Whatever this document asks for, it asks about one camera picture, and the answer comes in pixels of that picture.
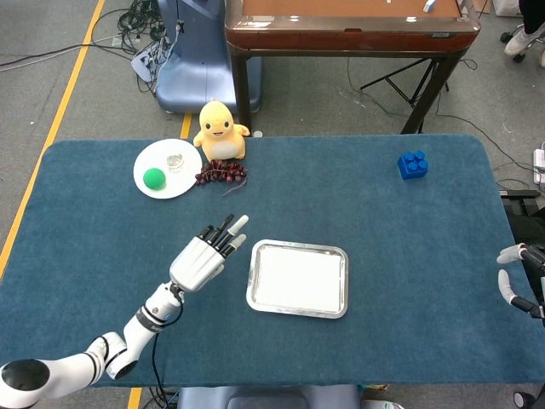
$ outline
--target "robotic hand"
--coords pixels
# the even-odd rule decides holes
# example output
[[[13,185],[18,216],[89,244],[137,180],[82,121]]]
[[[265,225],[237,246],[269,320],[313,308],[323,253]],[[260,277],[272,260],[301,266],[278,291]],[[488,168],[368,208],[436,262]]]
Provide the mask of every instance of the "robotic hand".
[[[497,277],[497,284],[500,288],[500,292],[508,304],[528,313],[532,318],[544,320],[543,324],[545,325],[545,313],[543,312],[545,307],[545,303],[543,302],[545,296],[545,293],[543,292],[545,286],[545,254],[532,245],[521,243],[503,249],[500,251],[500,255],[497,258],[497,262],[500,264],[506,264],[516,260],[522,260],[525,263],[526,275],[531,282],[532,290],[534,291],[534,295],[539,304],[517,296],[511,288],[509,274],[504,269],[500,270]]]
[[[0,409],[23,409],[40,399],[59,398],[96,383],[104,371],[112,379],[127,375],[147,343],[183,310],[185,292],[195,292],[223,270],[225,259],[246,240],[237,236],[249,218],[244,215],[228,230],[233,215],[218,227],[208,226],[194,237],[170,265],[170,279],[161,284],[123,329],[97,337],[81,354],[61,360],[16,360],[0,367]]]

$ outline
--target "blue lego block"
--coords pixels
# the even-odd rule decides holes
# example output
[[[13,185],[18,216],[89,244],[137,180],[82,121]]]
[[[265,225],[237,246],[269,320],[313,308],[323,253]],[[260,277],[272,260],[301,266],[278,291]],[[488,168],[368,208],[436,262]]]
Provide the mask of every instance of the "blue lego block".
[[[404,179],[415,179],[424,177],[427,174],[429,164],[424,157],[423,151],[416,153],[407,152],[398,160],[399,171]]]

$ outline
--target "metal tray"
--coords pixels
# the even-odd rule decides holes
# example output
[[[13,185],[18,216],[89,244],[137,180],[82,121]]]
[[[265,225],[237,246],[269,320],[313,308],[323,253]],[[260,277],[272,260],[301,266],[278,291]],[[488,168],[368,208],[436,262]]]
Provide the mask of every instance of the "metal tray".
[[[255,310],[341,318],[348,307],[348,256],[328,245],[255,243],[246,300]]]

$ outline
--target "yellow floor line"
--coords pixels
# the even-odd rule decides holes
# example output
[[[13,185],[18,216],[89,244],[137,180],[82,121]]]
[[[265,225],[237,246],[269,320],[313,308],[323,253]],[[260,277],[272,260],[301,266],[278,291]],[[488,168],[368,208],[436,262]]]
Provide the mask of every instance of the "yellow floor line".
[[[191,128],[191,113],[184,114],[184,118],[181,121],[180,139],[187,139],[189,136],[189,129]],[[142,396],[142,388],[131,388],[129,395],[129,403],[127,409],[138,409],[140,406],[140,399]]]
[[[191,113],[184,114],[184,120],[181,122],[180,139],[187,139],[189,136],[189,129],[191,128]]]
[[[91,31],[93,30],[95,22],[99,19],[102,6],[104,6],[104,1],[105,0],[99,0],[96,4],[95,11],[89,23],[89,28],[87,29],[87,33],[85,34],[85,38],[83,39],[83,43],[85,44],[88,44],[91,41]],[[25,193],[23,194],[23,199],[20,201],[19,209],[17,210],[17,213],[15,213],[14,222],[9,229],[8,237],[6,238],[6,242],[4,243],[2,252],[0,253],[0,279],[2,279],[3,272],[6,268],[6,265],[8,264],[9,254],[11,253],[11,249],[14,246],[15,236],[17,236],[17,232],[19,231],[20,221],[22,220],[23,214],[25,213],[26,204],[28,203],[28,199],[31,197],[32,189],[34,188],[34,182],[36,181],[37,171],[40,168],[40,164],[42,162],[43,153],[48,147],[51,146],[51,144],[53,144],[55,137],[57,136],[60,122],[62,121],[62,117],[65,114],[66,107],[68,106],[68,101],[72,96],[72,91],[76,86],[79,72],[82,69],[83,61],[85,60],[85,55],[87,54],[87,49],[88,47],[82,47],[77,54],[76,64],[74,65],[72,75],[70,76],[68,84],[66,85],[65,93],[60,100],[59,108],[57,109],[57,113],[54,116],[51,128],[49,128],[48,136],[45,139],[42,151],[40,152],[40,155],[37,159],[36,166],[34,166],[34,171],[32,172],[31,179],[26,186]]]
[[[142,396],[142,388],[131,388],[129,395],[128,409],[138,409],[140,398]]]

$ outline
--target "black stand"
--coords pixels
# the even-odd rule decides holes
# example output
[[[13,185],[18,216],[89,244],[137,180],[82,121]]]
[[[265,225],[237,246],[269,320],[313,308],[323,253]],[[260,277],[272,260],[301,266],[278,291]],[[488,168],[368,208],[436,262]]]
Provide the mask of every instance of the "black stand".
[[[418,86],[416,87],[415,92],[413,93],[411,98],[405,92],[403,92],[403,90],[391,79],[391,77],[393,77],[394,75],[399,74],[400,72],[406,71],[406,70],[412,68],[413,66],[418,66],[418,65],[422,64],[423,62],[425,62],[427,60],[430,60],[430,59],[429,58],[421,58],[420,60],[417,60],[415,62],[410,63],[408,66],[404,66],[403,68],[399,68],[396,71],[390,72],[389,74],[385,75],[384,77],[380,77],[380,78],[376,79],[375,81],[371,81],[370,83],[362,85],[361,87],[359,87],[359,90],[362,91],[362,90],[370,87],[371,85],[375,85],[377,83],[380,83],[381,81],[386,81],[387,83],[390,84],[390,86],[393,89],[395,89],[395,91],[399,95],[401,95],[401,97],[404,100],[406,100],[409,103],[410,107],[414,109],[416,103],[418,102],[418,99],[421,96],[420,91],[422,91],[422,88],[426,84],[426,81],[428,80],[428,78],[435,73],[435,70],[437,69],[437,66],[439,65],[439,63],[436,60],[433,60],[433,59],[430,60],[429,65],[427,66],[426,71],[424,72],[424,75],[422,76],[422,78],[420,80],[420,83],[418,83]],[[446,92],[449,92],[448,83],[445,83],[445,89],[446,89]],[[424,125],[424,122],[422,121],[420,123],[419,128],[418,128],[418,133],[419,134],[422,133],[422,126],[423,125]]]

